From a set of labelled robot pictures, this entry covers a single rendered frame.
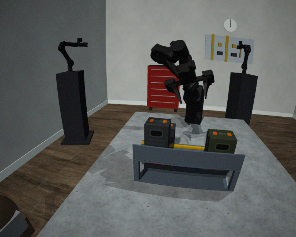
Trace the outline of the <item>olive green tool case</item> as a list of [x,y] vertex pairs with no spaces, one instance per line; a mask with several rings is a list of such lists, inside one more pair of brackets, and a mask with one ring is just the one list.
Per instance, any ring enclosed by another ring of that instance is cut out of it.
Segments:
[[237,141],[233,131],[208,129],[204,151],[234,154]]

